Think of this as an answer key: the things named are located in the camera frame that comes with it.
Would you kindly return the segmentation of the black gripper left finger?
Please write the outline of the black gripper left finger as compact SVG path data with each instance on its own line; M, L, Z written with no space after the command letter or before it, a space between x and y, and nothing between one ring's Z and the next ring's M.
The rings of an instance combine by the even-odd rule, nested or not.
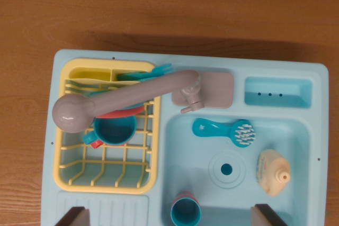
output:
M55 226L90 226L90 211L83 206L74 206Z

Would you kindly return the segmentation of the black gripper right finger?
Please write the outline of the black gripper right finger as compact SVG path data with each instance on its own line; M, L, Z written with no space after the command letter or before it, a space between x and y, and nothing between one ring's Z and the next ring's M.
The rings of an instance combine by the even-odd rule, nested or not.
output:
M251 226L287 226L268 204L251 207Z

